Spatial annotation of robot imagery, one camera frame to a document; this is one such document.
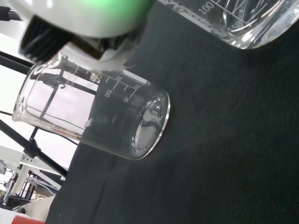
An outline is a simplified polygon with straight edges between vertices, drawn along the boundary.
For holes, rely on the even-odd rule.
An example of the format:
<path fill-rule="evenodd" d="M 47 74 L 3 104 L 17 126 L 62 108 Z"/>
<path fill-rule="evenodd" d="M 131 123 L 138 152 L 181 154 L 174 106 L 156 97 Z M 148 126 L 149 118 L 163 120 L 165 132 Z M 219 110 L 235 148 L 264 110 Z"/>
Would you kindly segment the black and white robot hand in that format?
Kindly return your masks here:
<path fill-rule="evenodd" d="M 10 0 L 27 27 L 19 53 L 35 64 L 58 53 L 93 70 L 127 68 L 151 0 Z"/>

